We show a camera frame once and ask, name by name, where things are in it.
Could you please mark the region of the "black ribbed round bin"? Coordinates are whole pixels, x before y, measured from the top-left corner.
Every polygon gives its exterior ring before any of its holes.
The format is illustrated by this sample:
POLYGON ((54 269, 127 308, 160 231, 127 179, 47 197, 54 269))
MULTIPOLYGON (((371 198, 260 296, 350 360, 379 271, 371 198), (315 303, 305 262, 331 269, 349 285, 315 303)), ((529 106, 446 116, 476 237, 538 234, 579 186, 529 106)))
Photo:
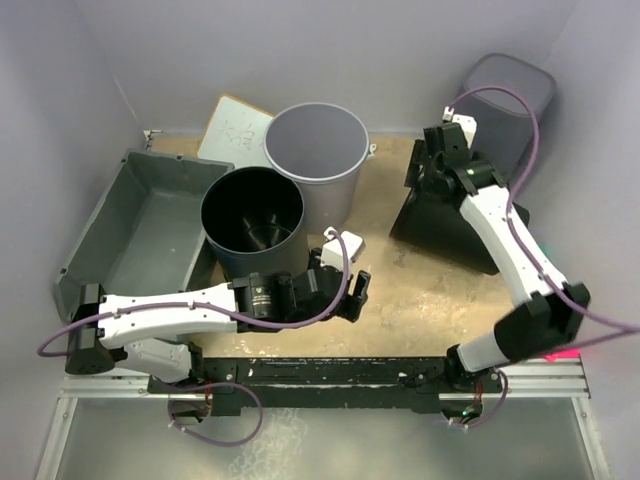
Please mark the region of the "black ribbed round bin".
POLYGON ((467 269, 498 273, 479 235, 459 213, 459 205, 430 191, 410 190, 389 236, 467 269))

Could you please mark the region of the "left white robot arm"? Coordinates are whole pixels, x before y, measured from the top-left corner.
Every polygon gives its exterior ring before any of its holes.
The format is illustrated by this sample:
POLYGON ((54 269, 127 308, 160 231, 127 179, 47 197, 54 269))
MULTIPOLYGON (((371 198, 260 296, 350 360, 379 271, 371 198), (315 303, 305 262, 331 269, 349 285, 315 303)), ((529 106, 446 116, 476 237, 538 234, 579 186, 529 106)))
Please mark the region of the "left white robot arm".
POLYGON ((197 333, 276 333, 333 317, 356 322, 371 276, 331 242, 312 252, 301 275, 251 274, 196 291, 146 297, 110 295, 99 284, 80 290, 65 353, 70 375, 116 367, 148 374, 184 392, 206 378, 200 348, 179 342, 197 333))

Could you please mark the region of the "light grey round bucket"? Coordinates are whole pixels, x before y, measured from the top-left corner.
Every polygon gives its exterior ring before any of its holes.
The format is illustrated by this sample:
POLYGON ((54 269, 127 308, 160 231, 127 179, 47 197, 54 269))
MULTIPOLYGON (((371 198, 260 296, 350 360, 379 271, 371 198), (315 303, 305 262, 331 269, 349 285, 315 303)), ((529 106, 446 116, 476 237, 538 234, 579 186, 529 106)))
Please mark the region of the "light grey round bucket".
POLYGON ((271 119, 263 146, 272 168, 301 190, 308 232, 346 222, 371 155, 369 132, 359 117, 328 103, 295 105, 271 119))

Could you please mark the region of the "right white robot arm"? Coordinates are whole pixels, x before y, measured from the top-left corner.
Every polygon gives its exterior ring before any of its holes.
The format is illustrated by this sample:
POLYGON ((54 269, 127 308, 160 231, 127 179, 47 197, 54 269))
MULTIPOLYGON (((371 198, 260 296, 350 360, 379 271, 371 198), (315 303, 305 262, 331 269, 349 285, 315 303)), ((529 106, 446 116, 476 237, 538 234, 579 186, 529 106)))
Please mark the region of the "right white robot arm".
POLYGON ((398 216, 398 237, 461 266, 501 274, 513 308, 493 329, 448 349, 446 383, 467 391, 480 374, 544 354, 572 342, 590 293, 569 284, 537 246, 495 167, 470 151, 463 127, 429 127, 414 144, 405 185, 410 193, 398 216))

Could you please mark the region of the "grey slotted square bin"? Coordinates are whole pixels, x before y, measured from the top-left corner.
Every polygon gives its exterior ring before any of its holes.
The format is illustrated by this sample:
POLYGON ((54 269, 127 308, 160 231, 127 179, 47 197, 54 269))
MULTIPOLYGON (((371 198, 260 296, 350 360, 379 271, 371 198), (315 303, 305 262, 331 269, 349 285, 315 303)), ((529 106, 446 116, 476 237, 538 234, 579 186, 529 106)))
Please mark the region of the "grey slotted square bin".
POLYGON ((462 80, 455 103, 457 114, 477 122, 473 149, 486 155, 502 177, 512 182, 523 168, 533 129, 526 110, 512 96, 479 87, 500 86, 519 94, 541 119, 557 91, 554 77, 537 66, 501 53, 476 62, 462 80))

